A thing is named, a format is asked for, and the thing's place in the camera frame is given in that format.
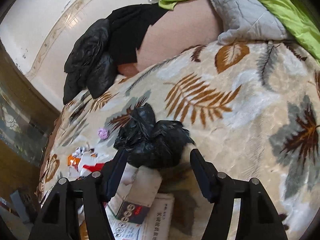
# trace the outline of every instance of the floral blanket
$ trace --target floral blanket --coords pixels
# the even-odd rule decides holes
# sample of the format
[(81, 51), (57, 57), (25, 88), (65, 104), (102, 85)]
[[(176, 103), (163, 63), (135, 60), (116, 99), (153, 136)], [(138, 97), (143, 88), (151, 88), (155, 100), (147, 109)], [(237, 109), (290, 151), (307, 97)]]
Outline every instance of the floral blanket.
[[(112, 159), (119, 127), (148, 102), (156, 120), (180, 120), (218, 171), (234, 179), (259, 178), (288, 239), (299, 239), (320, 207), (319, 70), (295, 43), (213, 42), (123, 79), (95, 100), (84, 90), (63, 110), (45, 164), (43, 196), (59, 178), (76, 179), (67, 161), (77, 147)], [(100, 128), (110, 131), (108, 139), (99, 138)], [(162, 174), (161, 192), (175, 197), (169, 239), (201, 239), (212, 205), (190, 166)], [(235, 201), (235, 218), (239, 207)], [(233, 219), (228, 238), (235, 233)]]

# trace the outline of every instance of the pink fabric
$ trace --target pink fabric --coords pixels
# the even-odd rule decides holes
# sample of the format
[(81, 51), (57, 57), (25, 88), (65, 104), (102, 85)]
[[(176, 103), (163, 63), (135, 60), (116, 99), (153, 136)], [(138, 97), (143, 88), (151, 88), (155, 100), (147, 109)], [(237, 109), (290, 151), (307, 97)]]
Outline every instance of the pink fabric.
[(150, 26), (137, 51), (137, 70), (181, 53), (184, 49), (217, 40), (222, 21), (210, 0), (179, 2)]

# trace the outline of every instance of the gray pillow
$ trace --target gray pillow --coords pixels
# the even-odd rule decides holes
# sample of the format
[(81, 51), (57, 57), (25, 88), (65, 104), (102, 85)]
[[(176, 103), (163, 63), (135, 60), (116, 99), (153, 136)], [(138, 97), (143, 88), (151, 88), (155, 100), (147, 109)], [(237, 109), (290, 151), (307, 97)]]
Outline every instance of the gray pillow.
[(222, 18), (224, 32), (218, 42), (292, 39), (282, 23), (258, 0), (211, 0)]

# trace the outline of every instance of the black garment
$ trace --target black garment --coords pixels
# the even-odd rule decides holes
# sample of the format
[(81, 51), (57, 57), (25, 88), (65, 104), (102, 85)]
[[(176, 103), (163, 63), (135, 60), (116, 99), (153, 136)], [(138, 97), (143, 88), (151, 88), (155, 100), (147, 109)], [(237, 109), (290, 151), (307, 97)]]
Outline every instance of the black garment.
[(137, 62), (136, 49), (148, 27), (166, 12), (157, 4), (130, 5), (92, 24), (76, 41), (64, 65), (68, 75), (63, 103), (70, 102), (86, 87), (93, 98), (107, 91), (117, 75), (116, 66)]
[(129, 152), (128, 163), (149, 168), (168, 168), (179, 164), (183, 147), (194, 141), (179, 121), (156, 122), (152, 107), (146, 103), (130, 113), (130, 120), (120, 128), (114, 148)]

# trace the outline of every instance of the silver screw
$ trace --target silver screw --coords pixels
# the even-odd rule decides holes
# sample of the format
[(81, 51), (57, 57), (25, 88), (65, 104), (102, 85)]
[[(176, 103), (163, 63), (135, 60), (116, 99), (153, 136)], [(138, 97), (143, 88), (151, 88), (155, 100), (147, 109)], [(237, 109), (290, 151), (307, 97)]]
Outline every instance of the silver screw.
[(59, 179), (58, 182), (59, 182), (60, 185), (63, 185), (63, 184), (65, 184), (67, 182), (67, 179), (66, 178), (61, 178), (61, 179)]
[(260, 180), (258, 180), (257, 178), (252, 178), (251, 182), (255, 185), (259, 184)]
[(218, 172), (218, 177), (224, 179), (227, 175), (224, 172)]
[(101, 175), (100, 171), (94, 171), (94, 172), (92, 173), (92, 177), (94, 177), (94, 178), (97, 178), (97, 177), (99, 177), (100, 175)]

